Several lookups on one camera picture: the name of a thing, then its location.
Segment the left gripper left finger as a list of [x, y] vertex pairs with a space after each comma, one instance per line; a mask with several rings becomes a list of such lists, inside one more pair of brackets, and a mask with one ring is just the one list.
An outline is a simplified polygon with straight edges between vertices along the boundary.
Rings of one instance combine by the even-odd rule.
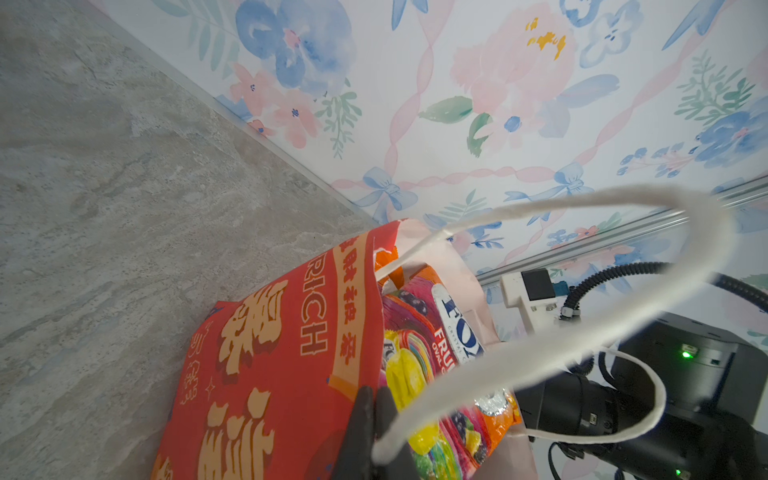
[[370, 480], [374, 467], [371, 450], [375, 439], [375, 395], [369, 386], [359, 389], [341, 447], [334, 464], [332, 480]]

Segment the orange snack bag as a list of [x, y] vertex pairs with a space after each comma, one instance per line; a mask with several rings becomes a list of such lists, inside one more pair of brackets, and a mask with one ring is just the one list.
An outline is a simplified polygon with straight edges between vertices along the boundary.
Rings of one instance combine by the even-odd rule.
[[391, 280], [396, 287], [402, 287], [416, 277], [424, 277], [435, 284], [444, 284], [445, 279], [438, 269], [429, 263], [428, 251], [415, 248], [400, 253], [393, 248], [366, 252], [366, 277], [364, 286], [370, 293], [381, 287], [381, 282]]

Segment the pink yellow Fox's candy bag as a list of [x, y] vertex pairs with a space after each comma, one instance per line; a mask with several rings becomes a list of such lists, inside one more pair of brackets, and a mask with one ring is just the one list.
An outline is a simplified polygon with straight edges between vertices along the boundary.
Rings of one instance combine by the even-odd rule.
[[[440, 375], [484, 354], [468, 321], [431, 267], [382, 298], [381, 382], [399, 411]], [[474, 400], [410, 436], [422, 479], [469, 479], [507, 430], [522, 422], [512, 393], [502, 389]]]

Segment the red pink paper bag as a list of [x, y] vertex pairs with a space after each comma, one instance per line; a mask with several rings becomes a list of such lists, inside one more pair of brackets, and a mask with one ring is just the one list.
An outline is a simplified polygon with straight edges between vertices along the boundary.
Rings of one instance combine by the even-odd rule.
[[[683, 211], [688, 246], [661, 278], [616, 312], [506, 344], [476, 276], [450, 245], [462, 232], [567, 208], [644, 205]], [[635, 185], [506, 205], [435, 231], [398, 220], [342, 242], [239, 302], [220, 302], [193, 335], [152, 468], [155, 479], [331, 479], [360, 388], [375, 395], [373, 478], [422, 479], [408, 445], [424, 426], [484, 396], [513, 394], [553, 377], [568, 361], [639, 331], [691, 297], [733, 249], [731, 214], [688, 189]], [[370, 293], [366, 252], [427, 250], [484, 354], [428, 384], [399, 411], [381, 382], [384, 295]], [[510, 427], [469, 479], [537, 475], [523, 421]]]

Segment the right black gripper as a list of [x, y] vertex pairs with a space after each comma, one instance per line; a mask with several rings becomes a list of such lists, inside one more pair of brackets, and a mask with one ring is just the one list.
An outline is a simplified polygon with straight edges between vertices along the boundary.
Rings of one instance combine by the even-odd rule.
[[[735, 334], [666, 313], [619, 350], [661, 378], [667, 403], [659, 423], [625, 442], [561, 442], [569, 458], [591, 455], [637, 479], [764, 479], [767, 436], [753, 423], [767, 383], [767, 355]], [[604, 383], [563, 372], [517, 395], [525, 425], [564, 435], [618, 433], [653, 403], [646, 372], [623, 357], [605, 365]]]

